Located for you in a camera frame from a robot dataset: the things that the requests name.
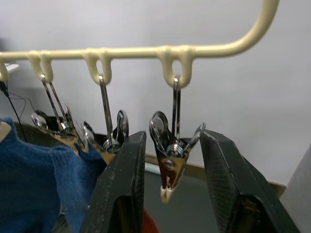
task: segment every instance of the red fabric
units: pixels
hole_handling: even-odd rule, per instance
[[[145,210],[142,216],[142,233],[159,233],[155,222]]]

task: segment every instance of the clothes hanger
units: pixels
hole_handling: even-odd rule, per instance
[[[6,122],[0,122],[0,143],[6,138],[11,131],[11,126]]]

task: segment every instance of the textured plastic surface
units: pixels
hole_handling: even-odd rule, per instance
[[[173,62],[179,60],[182,74],[179,80],[181,88],[191,80],[192,62],[195,58],[226,57],[241,53],[255,45],[267,32],[275,16],[279,0],[263,0],[259,17],[253,28],[241,39],[224,44],[208,46],[161,46],[146,48],[101,48],[87,50],[0,52],[0,81],[6,81],[8,74],[3,66],[5,60],[30,60],[36,75],[41,79],[42,73],[46,82],[53,80],[51,60],[53,59],[85,59],[88,70],[95,83],[99,84],[99,72],[96,67],[100,60],[104,71],[104,84],[111,80],[111,61],[116,58],[158,58],[162,63],[163,76],[167,84],[173,87],[175,74]]]
[[[233,141],[205,130],[200,142],[221,233],[299,232],[272,187]]]
[[[129,136],[98,178],[81,233],[141,233],[146,132]]]

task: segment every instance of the metal spring clip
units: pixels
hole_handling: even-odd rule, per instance
[[[149,123],[151,138],[155,144],[155,151],[159,163],[162,186],[160,188],[163,203],[168,203],[185,170],[189,153],[200,139],[205,129],[202,123],[193,137],[180,138],[180,94],[178,86],[179,76],[174,78],[173,86],[173,120],[172,132],[168,128],[168,120],[163,112],[156,112]]]

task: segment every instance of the hanger loop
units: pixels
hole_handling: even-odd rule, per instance
[[[0,81],[5,82],[9,79],[9,73],[3,60],[0,60]]]
[[[30,51],[27,57],[35,71],[37,77],[45,83],[51,83],[53,80],[53,70],[51,66],[51,56],[49,51]]]
[[[157,52],[157,57],[162,64],[163,76],[166,83],[174,87],[174,79],[176,75],[173,72],[173,62],[178,60],[182,66],[182,74],[178,81],[178,86],[183,88],[190,83],[192,74],[192,62],[194,49],[191,46],[180,46],[175,49],[170,46],[163,46]]]
[[[87,64],[87,68],[89,70],[89,73],[93,79],[93,81],[97,84],[97,85],[101,85],[102,83],[107,85],[110,83],[111,81],[111,76],[112,76],[112,72],[111,72],[111,56],[109,55],[109,52],[107,51],[107,49],[102,48],[102,49],[86,49],[83,53],[82,53],[83,58],[86,61]],[[97,61],[100,60],[102,63],[102,67],[103,67],[103,74],[100,74],[98,72],[96,63]]]

